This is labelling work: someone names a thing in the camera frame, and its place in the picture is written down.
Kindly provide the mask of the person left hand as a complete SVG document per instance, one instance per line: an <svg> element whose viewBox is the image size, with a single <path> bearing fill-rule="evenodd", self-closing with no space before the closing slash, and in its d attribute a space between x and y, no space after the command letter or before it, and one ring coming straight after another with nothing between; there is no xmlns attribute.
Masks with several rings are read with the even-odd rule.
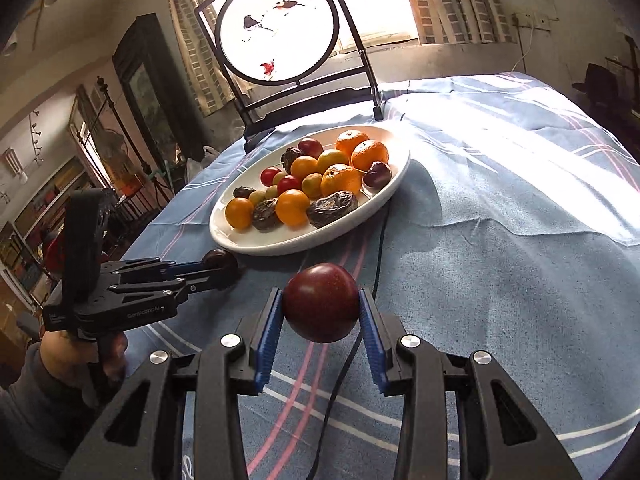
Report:
<svg viewBox="0 0 640 480"><path fill-rule="evenodd" d="M97 344L74 338L66 332L44 332L39 353L44 368L65 385L80 388L88 382L88 365L102 361L102 370L110 382L120 382L126 370L128 339L117 333L99 357Z"/></svg>

